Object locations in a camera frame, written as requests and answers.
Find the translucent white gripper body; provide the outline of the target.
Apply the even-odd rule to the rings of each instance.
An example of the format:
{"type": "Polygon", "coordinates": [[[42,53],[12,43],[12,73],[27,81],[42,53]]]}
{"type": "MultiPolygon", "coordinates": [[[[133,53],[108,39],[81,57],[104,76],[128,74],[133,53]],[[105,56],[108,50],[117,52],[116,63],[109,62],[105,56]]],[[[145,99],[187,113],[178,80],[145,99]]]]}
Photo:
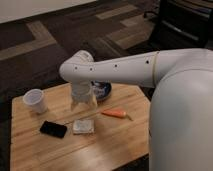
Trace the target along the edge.
{"type": "Polygon", "coordinates": [[[90,82],[72,83],[71,99],[71,110],[74,110],[79,103],[84,103],[90,108],[97,107],[96,96],[90,82]]]}

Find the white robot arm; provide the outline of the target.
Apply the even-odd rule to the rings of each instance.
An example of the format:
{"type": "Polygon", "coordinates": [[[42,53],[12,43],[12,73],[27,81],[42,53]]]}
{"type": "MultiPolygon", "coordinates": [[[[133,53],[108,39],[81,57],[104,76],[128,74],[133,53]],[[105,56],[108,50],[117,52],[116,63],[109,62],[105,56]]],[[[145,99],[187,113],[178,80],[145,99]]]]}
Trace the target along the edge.
{"type": "Polygon", "coordinates": [[[153,88],[149,171],[213,171],[213,50],[160,50],[100,62],[80,50],[59,73],[76,103],[91,97],[93,81],[153,88]]]}

